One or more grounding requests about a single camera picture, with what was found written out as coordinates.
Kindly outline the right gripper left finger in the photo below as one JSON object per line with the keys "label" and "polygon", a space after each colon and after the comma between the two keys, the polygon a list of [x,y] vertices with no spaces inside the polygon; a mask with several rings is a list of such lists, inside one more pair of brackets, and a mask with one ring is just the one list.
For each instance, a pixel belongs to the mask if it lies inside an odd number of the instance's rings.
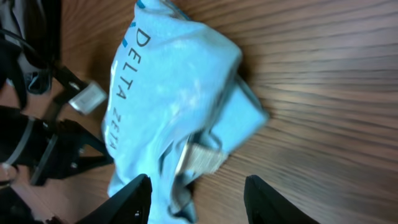
{"label": "right gripper left finger", "polygon": [[150,178],[140,174],[76,224],[147,224],[151,193]]}

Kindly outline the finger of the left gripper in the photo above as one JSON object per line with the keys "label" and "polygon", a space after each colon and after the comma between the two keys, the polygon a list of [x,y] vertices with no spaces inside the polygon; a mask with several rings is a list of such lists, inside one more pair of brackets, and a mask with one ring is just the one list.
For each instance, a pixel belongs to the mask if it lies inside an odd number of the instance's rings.
{"label": "finger of the left gripper", "polygon": [[78,123],[73,124],[70,140],[73,150],[70,164],[72,174],[81,174],[113,163],[105,143]]}

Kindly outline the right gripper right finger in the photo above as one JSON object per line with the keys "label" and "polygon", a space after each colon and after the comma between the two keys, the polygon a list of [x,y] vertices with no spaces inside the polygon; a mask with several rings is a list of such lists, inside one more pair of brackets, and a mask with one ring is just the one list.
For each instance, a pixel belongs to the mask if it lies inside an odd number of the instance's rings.
{"label": "right gripper right finger", "polygon": [[246,177],[244,204],[249,224],[318,224],[257,175]]}

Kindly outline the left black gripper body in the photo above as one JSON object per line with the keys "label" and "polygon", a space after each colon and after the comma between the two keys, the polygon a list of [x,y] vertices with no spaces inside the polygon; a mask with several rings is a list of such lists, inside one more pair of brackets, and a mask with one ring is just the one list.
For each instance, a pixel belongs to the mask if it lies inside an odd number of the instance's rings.
{"label": "left black gripper body", "polygon": [[83,134],[83,127],[74,121],[47,123],[1,106],[1,167],[28,167],[33,186],[80,174],[84,171]]}

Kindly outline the light blue printed t-shirt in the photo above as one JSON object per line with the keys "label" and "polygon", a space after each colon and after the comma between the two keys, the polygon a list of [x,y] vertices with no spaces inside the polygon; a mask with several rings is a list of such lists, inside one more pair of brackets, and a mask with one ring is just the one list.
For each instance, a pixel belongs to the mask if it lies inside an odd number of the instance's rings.
{"label": "light blue printed t-shirt", "polygon": [[239,76],[241,49],[170,1],[138,1],[111,67],[102,128],[109,195],[152,182],[149,223],[196,223],[188,189],[269,118]]}

